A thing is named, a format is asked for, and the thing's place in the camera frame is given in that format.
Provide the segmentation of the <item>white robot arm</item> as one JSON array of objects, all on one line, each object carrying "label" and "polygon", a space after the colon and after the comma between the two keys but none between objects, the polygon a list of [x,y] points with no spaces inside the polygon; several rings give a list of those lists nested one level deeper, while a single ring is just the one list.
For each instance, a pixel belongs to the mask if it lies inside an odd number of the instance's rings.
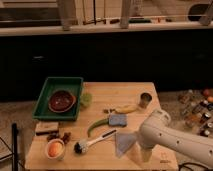
[{"label": "white robot arm", "polygon": [[166,111],[155,109],[137,131],[139,145],[153,149],[159,144],[213,168],[213,139],[172,129],[170,122]]}]

